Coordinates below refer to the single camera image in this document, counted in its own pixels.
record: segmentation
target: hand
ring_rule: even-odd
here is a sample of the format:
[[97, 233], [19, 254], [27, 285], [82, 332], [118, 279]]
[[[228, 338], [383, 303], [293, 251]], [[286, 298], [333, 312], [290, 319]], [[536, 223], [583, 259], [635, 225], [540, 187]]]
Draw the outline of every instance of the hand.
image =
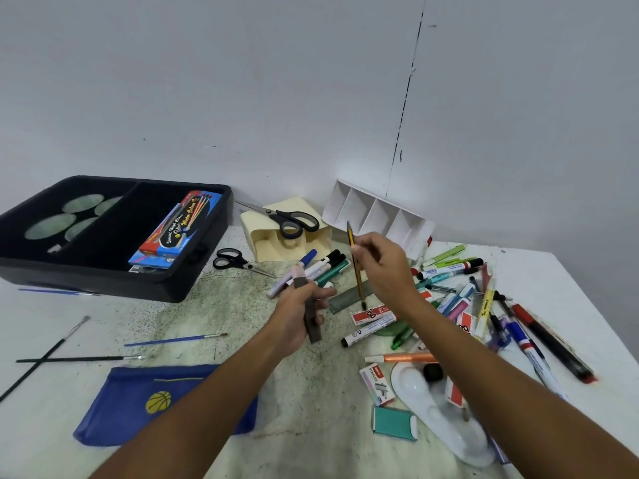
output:
[[[282, 357], [297, 351], [308, 336], [304, 326], [304, 302], [309, 297], [315, 299], [315, 307], [328, 308], [327, 297], [335, 296], [337, 290], [322, 289], [315, 284], [308, 284], [295, 289], [289, 286], [283, 291], [271, 317], [264, 325], [264, 330], [275, 340], [276, 352]], [[324, 324], [324, 316], [317, 314], [315, 322]]]
[[415, 282], [402, 248], [376, 232], [355, 238], [353, 257], [366, 271], [375, 296], [396, 314], [402, 313], [414, 296]]

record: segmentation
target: white table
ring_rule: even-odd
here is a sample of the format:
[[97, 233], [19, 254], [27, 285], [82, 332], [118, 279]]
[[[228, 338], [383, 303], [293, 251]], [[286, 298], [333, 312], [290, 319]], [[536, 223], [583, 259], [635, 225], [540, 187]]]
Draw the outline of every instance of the white table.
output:
[[[435, 242], [428, 255], [453, 245]], [[250, 255], [240, 227], [229, 228], [219, 248], [226, 246]], [[563, 266], [545, 252], [489, 246], [469, 250], [495, 265], [500, 292], [551, 324], [595, 370], [600, 381], [583, 385], [546, 353], [572, 403], [639, 454], [639, 365]], [[263, 265], [274, 271], [283, 266]], [[351, 287], [353, 273], [336, 284], [341, 290]], [[269, 285], [259, 274], [215, 271], [209, 263], [187, 299], [170, 305], [19, 292], [2, 281], [0, 390], [28, 367], [16, 359], [41, 356], [85, 314], [92, 320], [54, 356], [122, 354], [121, 345], [134, 340], [228, 331], [225, 340], [156, 346], [148, 349], [155, 357], [139, 364], [220, 363], [267, 319], [275, 305], [264, 295]], [[328, 315], [324, 339], [306, 344], [277, 367], [260, 393], [256, 429], [232, 437], [206, 477], [500, 477], [496, 464], [485, 469], [463, 464], [421, 423], [417, 443], [374, 435], [372, 401], [358, 370], [365, 355], [388, 351], [390, 338], [372, 337], [343, 349], [339, 339], [352, 330], [347, 311]], [[83, 446], [72, 433], [109, 369], [120, 363], [42, 365], [20, 385], [0, 404], [0, 477], [84, 478], [104, 461], [114, 448]], [[383, 365], [388, 376], [390, 370]]]

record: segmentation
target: black-handled scissors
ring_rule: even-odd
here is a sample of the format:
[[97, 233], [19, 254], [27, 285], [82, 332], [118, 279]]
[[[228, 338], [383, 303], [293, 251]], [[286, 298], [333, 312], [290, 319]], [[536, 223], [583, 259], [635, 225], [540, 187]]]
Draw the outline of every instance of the black-handled scissors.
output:
[[297, 239], [305, 230], [307, 232], [317, 232], [320, 228], [318, 219], [306, 212], [283, 212], [282, 210], [270, 210], [235, 200], [244, 207], [248, 207], [262, 215], [266, 215], [271, 220], [280, 225], [280, 233], [285, 239]]
[[242, 257], [242, 252], [236, 248], [221, 248], [216, 252], [216, 255], [217, 257], [213, 260], [213, 267], [216, 269], [229, 269], [230, 267], [236, 267], [238, 269], [248, 269], [249, 271], [277, 279], [277, 276], [269, 274], [262, 269], [258, 269], [253, 264], [249, 264], [248, 260]]

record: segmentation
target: white organizer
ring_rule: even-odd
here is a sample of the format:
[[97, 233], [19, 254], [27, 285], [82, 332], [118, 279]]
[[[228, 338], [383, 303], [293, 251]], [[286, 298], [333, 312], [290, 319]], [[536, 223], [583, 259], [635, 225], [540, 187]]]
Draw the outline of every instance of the white organizer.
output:
[[328, 225], [344, 231], [349, 221], [355, 235], [385, 235], [412, 260], [418, 259], [435, 230], [435, 222], [339, 179], [321, 217]]

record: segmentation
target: green pen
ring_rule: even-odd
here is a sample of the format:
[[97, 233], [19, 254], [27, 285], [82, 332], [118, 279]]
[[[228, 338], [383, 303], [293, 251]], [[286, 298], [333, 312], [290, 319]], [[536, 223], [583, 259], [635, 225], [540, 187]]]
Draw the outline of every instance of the green pen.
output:
[[466, 246], [464, 244], [459, 244], [458, 246], [453, 247], [450, 250], [447, 250], [444, 253], [441, 253], [440, 255], [436, 255], [433, 258], [429, 258], [428, 260], [424, 261], [422, 263], [422, 269], [424, 267], [428, 267], [429, 265], [433, 265], [436, 262], [439, 262], [440, 260], [444, 260], [447, 257], [452, 257], [453, 255], [458, 254], [459, 252], [461, 252], [462, 250], [464, 250], [466, 248]]
[[329, 269], [328, 271], [324, 272], [321, 276], [319, 276], [317, 279], [315, 279], [315, 283], [319, 287], [324, 287], [324, 284], [326, 282], [330, 281], [331, 277], [334, 277], [337, 274], [341, 273], [341, 271], [346, 269], [347, 266], [350, 265], [350, 263], [351, 263], [350, 260], [344, 259], [336, 267], [333, 267], [332, 269]]
[[[433, 301], [431, 304], [437, 308], [439, 306], [439, 301]], [[400, 334], [395, 336], [395, 338], [393, 339], [393, 344], [390, 345], [390, 348], [392, 350], [396, 350], [397, 348], [402, 346], [404, 344], [404, 341], [409, 339], [413, 333], [414, 333], [414, 330], [410, 326], [407, 327]]]
[[446, 267], [446, 265], [461, 264], [462, 262], [468, 262], [469, 260], [473, 260], [474, 258], [477, 257], [459, 257], [452, 258], [451, 260], [443, 260], [442, 262], [436, 262], [435, 267]]

